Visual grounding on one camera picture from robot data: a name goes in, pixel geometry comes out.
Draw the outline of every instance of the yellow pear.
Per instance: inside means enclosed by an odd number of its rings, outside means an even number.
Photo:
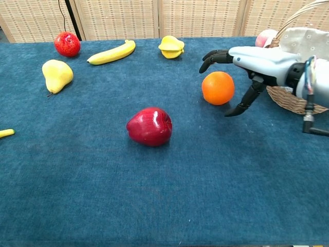
[[[56,94],[73,80],[72,69],[63,61],[51,59],[42,66],[47,89]]]

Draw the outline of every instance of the banana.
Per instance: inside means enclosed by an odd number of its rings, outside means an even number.
[[[133,53],[135,47],[133,40],[125,40],[123,45],[92,55],[87,62],[93,65],[113,62]]]
[[[0,138],[8,136],[8,135],[13,135],[13,134],[15,134],[15,131],[13,129],[1,130],[0,131]]]

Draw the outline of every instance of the woven panel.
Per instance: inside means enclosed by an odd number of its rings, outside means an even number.
[[[87,40],[157,38],[155,0],[76,1]]]
[[[248,0],[242,36],[257,36],[261,31],[272,28],[279,30],[300,8],[313,0]],[[329,4],[321,5],[297,18],[290,27],[309,27],[329,31]]]
[[[60,5],[66,30],[75,33],[65,0],[60,0]],[[0,22],[10,42],[51,42],[64,31],[57,0],[1,0]]]
[[[159,1],[162,36],[231,37],[239,34],[245,1]]]

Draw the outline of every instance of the red apple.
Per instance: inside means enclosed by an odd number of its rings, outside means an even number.
[[[158,107],[139,111],[128,121],[126,128],[132,140],[151,147],[165,144],[172,134],[170,116]]]
[[[81,48],[78,37],[71,32],[61,32],[56,37],[54,45],[57,52],[66,57],[76,56]]]

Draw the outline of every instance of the wires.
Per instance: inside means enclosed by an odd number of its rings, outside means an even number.
[[[62,14],[62,16],[63,16],[63,19],[64,19],[64,31],[66,32],[66,28],[65,28],[65,16],[64,16],[64,14],[63,14],[63,12],[62,12],[62,9],[61,9],[60,0],[58,0],[58,7],[60,8],[60,12],[61,12],[61,14]]]
[[[313,86],[316,83],[316,59],[315,55],[311,56],[305,64],[305,88],[308,90],[308,94],[313,94]]]

